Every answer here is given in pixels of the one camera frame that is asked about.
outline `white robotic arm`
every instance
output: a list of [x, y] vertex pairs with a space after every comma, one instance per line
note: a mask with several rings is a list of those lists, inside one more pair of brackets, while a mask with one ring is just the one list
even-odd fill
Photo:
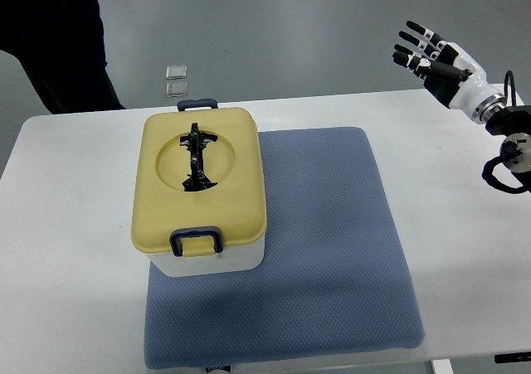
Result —
[[[531, 106], [516, 106], [513, 75], [505, 77], [504, 93], [487, 82], [483, 68], [454, 42], [445, 41], [432, 30], [414, 22], [407, 26], [418, 33], [399, 36], [418, 51], [395, 45], [395, 63], [406, 67], [420, 79], [424, 87], [449, 109], [460, 109], [477, 124], [485, 124], [493, 135], [505, 135], [499, 156], [485, 164], [483, 178], [492, 187], [507, 193], [531, 192]], [[511, 79], [512, 99], [507, 105], [507, 81]], [[493, 174], [503, 163], [522, 187], [504, 185]]]
[[463, 48], [414, 22], [407, 22], [407, 26], [423, 40], [406, 32], [399, 36], [423, 55], [395, 45], [393, 59], [424, 80], [426, 89], [444, 106], [462, 110], [477, 124], [486, 123], [505, 107], [502, 92], [487, 82], [485, 70]]

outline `gray floor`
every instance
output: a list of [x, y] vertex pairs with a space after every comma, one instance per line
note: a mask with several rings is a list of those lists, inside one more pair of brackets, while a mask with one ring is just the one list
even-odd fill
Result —
[[[172, 64], [188, 65], [188, 98], [221, 102], [421, 88], [391, 58], [410, 19], [458, 42], [492, 83], [512, 70], [517, 91], [531, 102], [531, 0], [100, 0], [100, 6], [108, 72], [128, 109], [177, 103], [164, 97]], [[19, 63], [0, 52], [0, 172], [22, 123], [42, 114]], [[458, 374], [531, 372], [531, 363], [495, 365], [493, 357], [453, 365]], [[337, 372], [431, 371], [416, 363]]]

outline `blue mat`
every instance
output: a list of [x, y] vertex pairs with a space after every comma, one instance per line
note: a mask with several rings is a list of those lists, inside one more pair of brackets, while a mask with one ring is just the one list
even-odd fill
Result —
[[358, 128], [260, 134], [265, 258], [253, 270], [149, 272], [149, 368], [413, 348], [424, 338], [378, 168]]

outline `black clothing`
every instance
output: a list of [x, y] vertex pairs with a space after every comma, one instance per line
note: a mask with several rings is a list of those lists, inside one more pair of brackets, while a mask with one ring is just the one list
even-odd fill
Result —
[[97, 0], [0, 0], [0, 49], [53, 113], [123, 109], [105, 71]]

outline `black handle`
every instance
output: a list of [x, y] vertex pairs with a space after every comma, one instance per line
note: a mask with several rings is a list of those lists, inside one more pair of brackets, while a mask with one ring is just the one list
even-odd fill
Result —
[[169, 237], [169, 244], [175, 256], [183, 256], [183, 243], [181, 239], [192, 237], [211, 236], [214, 239], [214, 251], [223, 251], [222, 231], [215, 226], [191, 227], [174, 231]]
[[196, 107], [210, 107], [217, 109], [217, 100], [215, 99], [199, 99], [199, 100], [181, 100], [177, 103], [177, 110], [184, 111], [185, 109], [193, 109]]

